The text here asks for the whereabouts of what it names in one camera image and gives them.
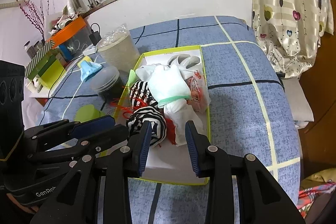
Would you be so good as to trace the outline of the person left hand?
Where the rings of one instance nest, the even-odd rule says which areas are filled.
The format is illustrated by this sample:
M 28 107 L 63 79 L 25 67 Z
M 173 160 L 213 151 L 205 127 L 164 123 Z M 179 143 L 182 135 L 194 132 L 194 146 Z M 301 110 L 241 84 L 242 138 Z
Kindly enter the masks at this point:
M 33 206 L 33 207 L 26 207 L 23 206 L 22 204 L 20 204 L 14 197 L 12 194 L 7 193 L 6 194 L 7 197 L 9 198 L 10 201 L 12 201 L 15 205 L 17 205 L 17 207 L 19 207 L 20 209 L 22 209 L 23 211 L 25 211 L 26 213 L 30 213 L 30 214 L 35 214 L 38 212 L 39 208 L 37 206 Z

